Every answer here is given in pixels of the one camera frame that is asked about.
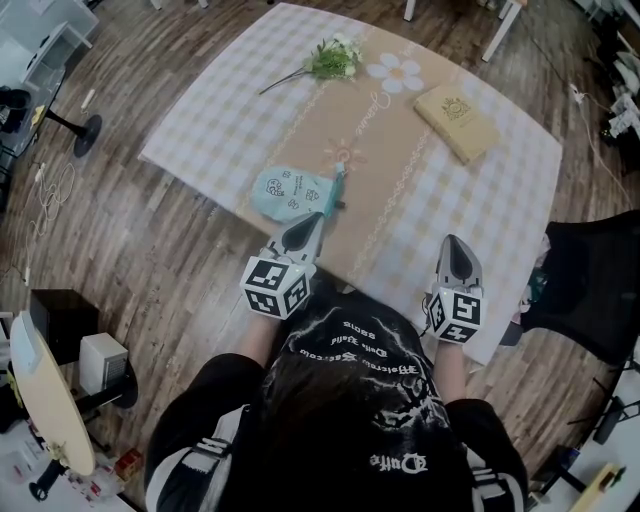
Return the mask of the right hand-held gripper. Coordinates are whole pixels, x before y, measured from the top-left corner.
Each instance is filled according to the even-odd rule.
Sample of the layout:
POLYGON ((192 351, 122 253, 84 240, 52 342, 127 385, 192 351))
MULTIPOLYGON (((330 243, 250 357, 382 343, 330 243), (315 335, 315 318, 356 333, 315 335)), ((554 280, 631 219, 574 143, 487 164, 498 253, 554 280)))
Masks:
POLYGON ((453 237, 453 275, 450 270, 450 236, 441 244, 436 268, 437 280, 427 306, 427 331, 452 344, 469 342, 482 328, 486 301, 482 286, 482 267, 472 249, 453 237))

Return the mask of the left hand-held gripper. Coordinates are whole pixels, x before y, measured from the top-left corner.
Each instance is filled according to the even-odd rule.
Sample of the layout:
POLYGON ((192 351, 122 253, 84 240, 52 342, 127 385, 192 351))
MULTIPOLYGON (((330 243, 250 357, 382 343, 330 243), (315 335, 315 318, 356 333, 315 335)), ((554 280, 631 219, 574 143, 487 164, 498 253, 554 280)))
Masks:
POLYGON ((323 229, 322 213, 300 215, 280 226, 267 247, 249 259, 240 288, 251 311, 288 319, 306 303, 323 229))

